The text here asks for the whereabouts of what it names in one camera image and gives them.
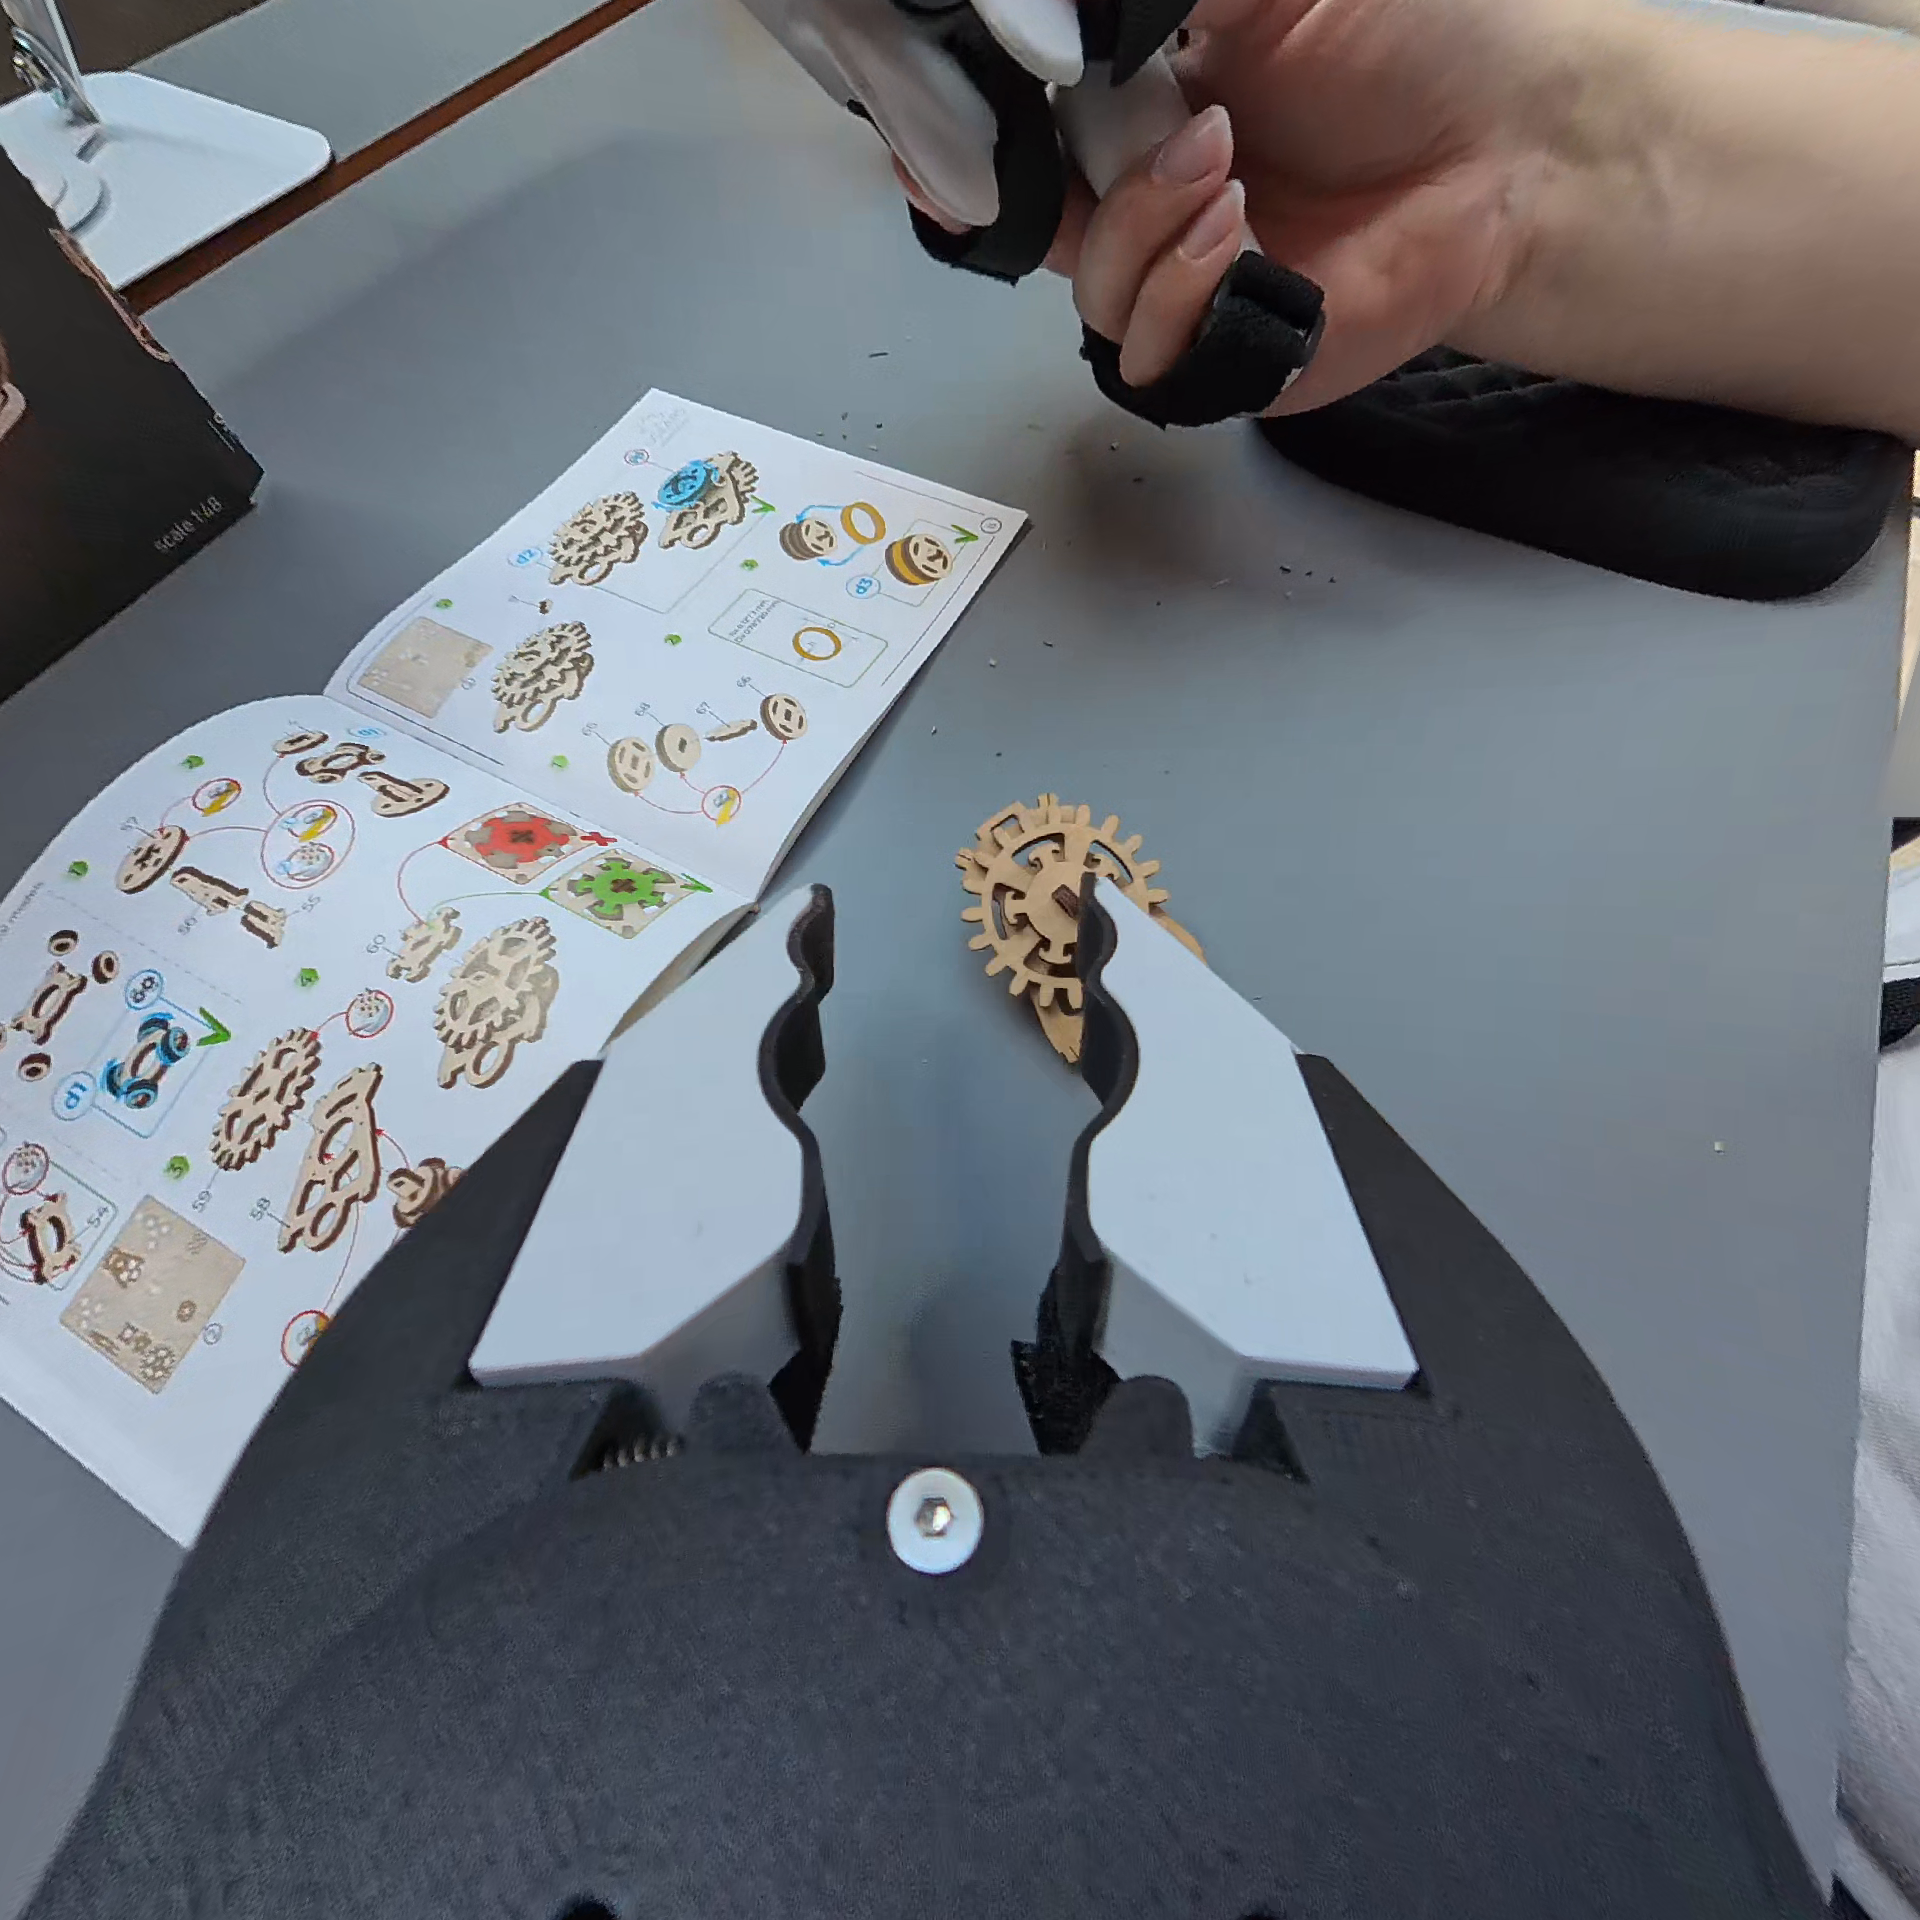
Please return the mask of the black quilted wrist rest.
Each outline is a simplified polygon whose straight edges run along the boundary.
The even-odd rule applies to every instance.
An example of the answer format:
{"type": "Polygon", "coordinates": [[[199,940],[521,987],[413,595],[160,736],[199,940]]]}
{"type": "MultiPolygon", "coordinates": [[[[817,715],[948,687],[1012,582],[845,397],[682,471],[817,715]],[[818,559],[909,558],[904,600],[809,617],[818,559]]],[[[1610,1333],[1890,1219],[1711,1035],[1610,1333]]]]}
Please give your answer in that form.
{"type": "Polygon", "coordinates": [[[1744,604],[1835,584],[1914,465],[1883,433],[1623,395],[1450,348],[1259,430],[1309,475],[1383,505],[1744,604]]]}

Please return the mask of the black model kit box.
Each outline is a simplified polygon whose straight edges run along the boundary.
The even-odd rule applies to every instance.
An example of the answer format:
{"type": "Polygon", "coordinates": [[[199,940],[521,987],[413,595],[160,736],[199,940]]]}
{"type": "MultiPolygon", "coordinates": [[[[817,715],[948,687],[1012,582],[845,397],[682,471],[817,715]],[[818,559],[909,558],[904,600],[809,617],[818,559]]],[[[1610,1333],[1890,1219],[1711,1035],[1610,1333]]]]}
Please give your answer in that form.
{"type": "Polygon", "coordinates": [[[2,695],[255,505],[261,463],[2,163],[2,695]]]}

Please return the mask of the white board stand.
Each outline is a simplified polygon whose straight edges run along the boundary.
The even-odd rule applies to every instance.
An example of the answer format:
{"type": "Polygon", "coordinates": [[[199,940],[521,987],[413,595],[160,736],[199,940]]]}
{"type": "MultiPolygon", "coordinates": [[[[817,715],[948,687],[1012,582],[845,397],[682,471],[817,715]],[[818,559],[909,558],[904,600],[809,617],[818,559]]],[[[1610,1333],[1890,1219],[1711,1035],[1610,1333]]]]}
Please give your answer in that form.
{"type": "Polygon", "coordinates": [[[119,293],[331,165],[322,132],[132,71],[82,75],[57,4],[5,4],[8,157],[119,293]]]}

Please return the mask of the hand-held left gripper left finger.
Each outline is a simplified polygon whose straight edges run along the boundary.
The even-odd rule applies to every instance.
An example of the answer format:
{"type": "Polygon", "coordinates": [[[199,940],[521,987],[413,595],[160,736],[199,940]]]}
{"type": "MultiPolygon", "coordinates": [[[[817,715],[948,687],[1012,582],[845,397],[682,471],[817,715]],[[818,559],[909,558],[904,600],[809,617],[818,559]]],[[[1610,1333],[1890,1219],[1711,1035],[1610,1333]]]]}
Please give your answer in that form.
{"type": "Polygon", "coordinates": [[[684,1424],[767,1383],[809,1448],[842,1326],[818,1143],[833,894],[767,904],[613,1039],[471,1353],[484,1384],[627,1379],[684,1424]]]}

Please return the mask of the open instruction booklet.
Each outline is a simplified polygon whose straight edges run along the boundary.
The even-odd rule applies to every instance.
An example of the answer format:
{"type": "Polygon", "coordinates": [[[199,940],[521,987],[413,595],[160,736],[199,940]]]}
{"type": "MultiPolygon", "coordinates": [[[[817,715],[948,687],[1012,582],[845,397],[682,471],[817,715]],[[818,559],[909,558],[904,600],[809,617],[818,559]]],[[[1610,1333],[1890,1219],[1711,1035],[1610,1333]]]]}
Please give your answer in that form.
{"type": "Polygon", "coordinates": [[[178,1544],[353,1286],[744,913],[1027,515],[663,390],[5,897],[5,1401],[178,1544]]]}

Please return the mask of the person's right hand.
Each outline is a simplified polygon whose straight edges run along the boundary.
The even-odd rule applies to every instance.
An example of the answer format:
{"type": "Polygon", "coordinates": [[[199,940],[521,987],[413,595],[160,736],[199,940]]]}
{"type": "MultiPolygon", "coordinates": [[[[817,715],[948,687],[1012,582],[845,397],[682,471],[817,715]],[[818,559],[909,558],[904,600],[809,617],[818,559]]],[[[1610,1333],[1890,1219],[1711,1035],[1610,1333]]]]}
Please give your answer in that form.
{"type": "Polygon", "coordinates": [[[1105,196],[1069,183],[1048,267],[1140,389],[1255,245],[1323,295],[1319,348],[1267,414],[1343,400],[1497,300],[1549,23],[1497,3],[1197,4],[1175,60],[1188,116],[1105,196]]]}

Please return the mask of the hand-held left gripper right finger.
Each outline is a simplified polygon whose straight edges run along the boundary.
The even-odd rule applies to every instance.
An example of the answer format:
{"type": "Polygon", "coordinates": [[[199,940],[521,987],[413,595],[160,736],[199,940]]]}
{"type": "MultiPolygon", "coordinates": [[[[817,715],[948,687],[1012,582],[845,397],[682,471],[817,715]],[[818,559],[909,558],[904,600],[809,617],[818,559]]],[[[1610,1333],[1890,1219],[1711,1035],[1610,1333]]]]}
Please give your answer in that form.
{"type": "Polygon", "coordinates": [[[1114,881],[1087,877],[1064,1245],[1016,1381],[1043,1453],[1076,1451],[1117,1381],[1173,1381],[1197,1453],[1268,1381],[1402,1390],[1417,1359],[1296,1046],[1114,881]]]}

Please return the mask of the wooden gear assembly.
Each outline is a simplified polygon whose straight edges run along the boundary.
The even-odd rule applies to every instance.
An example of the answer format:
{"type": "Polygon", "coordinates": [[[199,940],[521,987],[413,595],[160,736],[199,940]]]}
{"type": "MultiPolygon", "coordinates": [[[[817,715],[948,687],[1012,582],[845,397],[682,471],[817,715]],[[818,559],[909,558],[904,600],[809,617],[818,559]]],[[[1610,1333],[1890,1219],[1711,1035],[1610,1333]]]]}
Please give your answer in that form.
{"type": "Polygon", "coordinates": [[[1083,983],[1076,931],[1083,877],[1111,879],[1196,957],[1200,942],[1167,907],[1153,877],[1161,864],[1144,855],[1144,839],[1117,816],[1098,820],[1092,806],[1043,792],[991,816],[973,843],[955,853],[964,888],[976,897],[962,918],[976,926],[971,948],[987,955],[991,976],[1009,974],[1009,993],[1027,1000],[1048,1041],[1069,1065],[1083,1046],[1083,983]]]}

